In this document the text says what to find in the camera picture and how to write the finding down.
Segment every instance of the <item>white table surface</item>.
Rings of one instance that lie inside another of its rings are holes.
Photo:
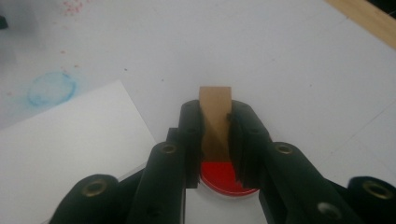
[[[122,179],[155,145],[120,81],[0,130],[0,223],[42,223],[89,175]]]
[[[325,177],[396,185],[396,51],[324,1],[3,0],[0,15],[0,129],[57,106],[26,100],[47,73],[73,78],[72,98],[120,79],[157,142],[200,86],[231,86]],[[189,193],[203,208],[186,223],[263,223],[257,201],[208,195]]]

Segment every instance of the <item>blue stain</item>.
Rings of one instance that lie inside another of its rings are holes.
[[[28,91],[28,100],[34,106],[58,105],[70,100],[76,87],[76,81],[65,73],[47,73],[33,81]]]

